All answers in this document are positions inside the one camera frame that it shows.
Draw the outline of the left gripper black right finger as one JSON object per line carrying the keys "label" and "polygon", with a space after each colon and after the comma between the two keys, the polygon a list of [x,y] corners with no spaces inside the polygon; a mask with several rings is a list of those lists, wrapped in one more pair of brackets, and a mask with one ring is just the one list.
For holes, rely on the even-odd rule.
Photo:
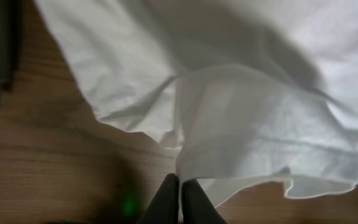
{"label": "left gripper black right finger", "polygon": [[197,180],[182,185],[181,206],[184,224],[226,224]]}

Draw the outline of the white t-shirt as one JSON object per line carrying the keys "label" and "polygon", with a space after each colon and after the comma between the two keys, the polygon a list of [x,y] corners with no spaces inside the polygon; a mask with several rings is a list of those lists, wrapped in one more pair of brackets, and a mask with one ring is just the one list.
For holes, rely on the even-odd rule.
{"label": "white t-shirt", "polygon": [[358,186],[358,0],[36,5],[95,118],[178,150],[214,206]]}

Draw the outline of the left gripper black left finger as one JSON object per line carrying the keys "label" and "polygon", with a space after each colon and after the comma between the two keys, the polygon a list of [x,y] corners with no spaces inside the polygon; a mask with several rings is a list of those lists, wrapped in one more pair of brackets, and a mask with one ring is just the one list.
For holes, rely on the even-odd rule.
{"label": "left gripper black left finger", "polygon": [[168,174],[137,224],[177,224],[178,194],[178,177]]}

